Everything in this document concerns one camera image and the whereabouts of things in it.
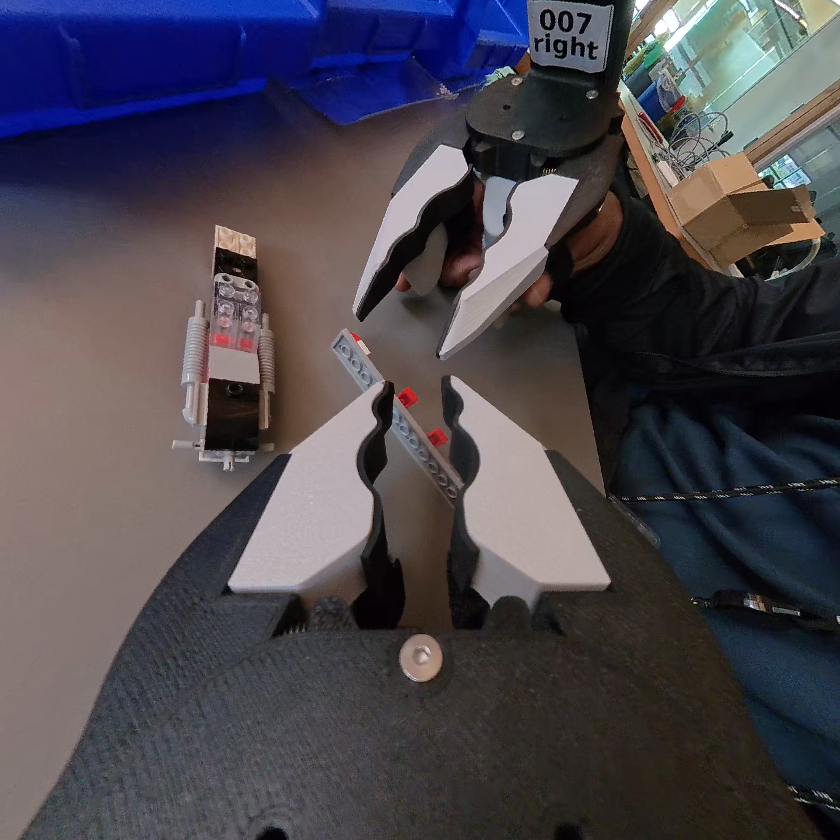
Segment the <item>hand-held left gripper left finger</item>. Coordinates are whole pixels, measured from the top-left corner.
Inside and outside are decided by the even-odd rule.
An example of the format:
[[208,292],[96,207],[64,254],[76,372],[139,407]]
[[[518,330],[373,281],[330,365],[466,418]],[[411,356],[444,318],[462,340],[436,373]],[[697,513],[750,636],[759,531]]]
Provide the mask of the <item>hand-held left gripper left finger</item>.
[[378,383],[291,450],[227,582],[232,592],[291,593],[307,609],[338,597],[358,624],[399,623],[403,571],[374,488],[393,401],[393,383]]

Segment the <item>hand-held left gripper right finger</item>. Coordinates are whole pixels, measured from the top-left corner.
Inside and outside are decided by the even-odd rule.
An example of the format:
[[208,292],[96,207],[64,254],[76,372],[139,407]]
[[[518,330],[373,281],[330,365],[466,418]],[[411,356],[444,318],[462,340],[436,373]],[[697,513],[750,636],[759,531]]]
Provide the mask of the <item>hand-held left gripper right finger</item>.
[[450,543],[458,590],[493,606],[545,592],[603,592],[611,579],[554,467],[556,452],[456,376],[442,380],[449,456],[463,481]]

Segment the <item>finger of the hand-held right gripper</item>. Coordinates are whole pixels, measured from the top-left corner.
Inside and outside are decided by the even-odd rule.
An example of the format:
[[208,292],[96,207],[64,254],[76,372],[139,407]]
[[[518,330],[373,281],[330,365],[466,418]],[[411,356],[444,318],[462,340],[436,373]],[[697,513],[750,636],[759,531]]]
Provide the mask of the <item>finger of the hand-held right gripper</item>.
[[455,298],[436,355],[441,361],[483,333],[542,274],[548,239],[569,203],[578,180],[542,175],[512,187],[506,223],[482,255],[475,279]]
[[471,165],[462,149],[440,144],[392,196],[360,285],[353,315],[365,320],[419,257],[435,228],[471,204]]

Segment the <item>grey red toy brick plate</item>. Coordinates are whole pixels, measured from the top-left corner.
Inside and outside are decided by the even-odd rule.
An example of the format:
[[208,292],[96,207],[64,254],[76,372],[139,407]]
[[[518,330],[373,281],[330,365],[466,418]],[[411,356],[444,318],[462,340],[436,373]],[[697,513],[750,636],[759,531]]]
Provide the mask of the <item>grey red toy brick plate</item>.
[[[362,392],[384,381],[382,373],[371,362],[366,345],[354,332],[342,329],[332,342],[332,351]],[[463,482],[446,457],[439,452],[439,448],[448,442],[448,436],[440,427],[428,434],[424,432],[410,412],[416,403],[417,394],[409,386],[395,394],[392,431],[447,504],[455,508]]]

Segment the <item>person's right hand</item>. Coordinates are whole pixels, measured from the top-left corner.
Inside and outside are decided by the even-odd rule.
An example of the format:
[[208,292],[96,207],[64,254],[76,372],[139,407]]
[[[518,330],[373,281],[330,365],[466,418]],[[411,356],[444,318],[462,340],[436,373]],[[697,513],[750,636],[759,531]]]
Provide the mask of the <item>person's right hand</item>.
[[[459,289],[481,267],[481,211],[485,188],[476,183],[473,208],[455,220],[455,236],[450,240],[437,281],[439,286]],[[614,192],[608,192],[597,211],[576,225],[562,243],[549,252],[541,276],[513,304],[514,311],[540,308],[549,300],[560,300],[560,289],[567,279],[588,270],[607,257],[623,226],[623,210]]]

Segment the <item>wooden workbench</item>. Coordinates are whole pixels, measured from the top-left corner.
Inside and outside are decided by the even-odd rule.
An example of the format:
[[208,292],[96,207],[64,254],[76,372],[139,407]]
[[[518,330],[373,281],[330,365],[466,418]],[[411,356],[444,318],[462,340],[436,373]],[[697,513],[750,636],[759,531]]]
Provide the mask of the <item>wooden workbench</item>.
[[639,195],[646,193],[661,224],[678,239],[682,249],[690,258],[711,270],[727,274],[730,277],[738,277],[740,273],[735,266],[721,266],[681,226],[669,201],[670,185],[654,159],[654,151],[657,148],[649,142],[643,121],[640,119],[642,109],[622,81],[618,83],[618,96],[619,105],[623,111],[623,137],[629,159],[632,160],[628,167],[633,170],[631,175],[635,179],[636,191]]

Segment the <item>black white toy brick vehicle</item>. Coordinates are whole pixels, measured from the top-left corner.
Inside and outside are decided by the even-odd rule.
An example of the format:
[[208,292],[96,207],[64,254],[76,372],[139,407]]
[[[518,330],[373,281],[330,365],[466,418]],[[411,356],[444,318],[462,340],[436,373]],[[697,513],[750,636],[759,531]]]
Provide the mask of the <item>black white toy brick vehicle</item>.
[[194,452],[225,472],[272,451],[259,436],[271,424],[276,383],[276,338],[259,287],[256,238],[217,225],[213,293],[209,302],[196,301],[187,320],[182,361],[182,415],[196,438],[176,439],[172,449]]

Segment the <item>brown cardboard box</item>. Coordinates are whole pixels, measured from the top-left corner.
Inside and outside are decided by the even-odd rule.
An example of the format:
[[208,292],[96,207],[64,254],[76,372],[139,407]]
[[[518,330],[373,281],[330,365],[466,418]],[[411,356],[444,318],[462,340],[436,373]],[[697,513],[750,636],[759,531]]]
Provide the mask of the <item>brown cardboard box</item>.
[[823,234],[809,190],[798,185],[725,195],[695,238],[719,266],[727,267],[761,248]]
[[740,153],[695,169],[669,191],[668,200],[680,226],[711,251],[744,226],[732,196],[765,186],[748,157]]

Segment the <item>person's torso in blue hoodie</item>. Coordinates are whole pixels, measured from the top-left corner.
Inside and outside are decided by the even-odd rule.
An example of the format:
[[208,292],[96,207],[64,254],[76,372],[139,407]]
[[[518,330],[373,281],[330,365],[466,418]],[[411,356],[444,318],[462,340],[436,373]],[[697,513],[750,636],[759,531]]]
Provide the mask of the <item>person's torso in blue hoodie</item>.
[[[612,489],[619,497],[838,477],[838,411],[679,404],[638,394]],[[838,616],[838,488],[631,505],[690,595],[767,595]],[[701,611],[779,775],[838,803],[838,634],[754,610]]]

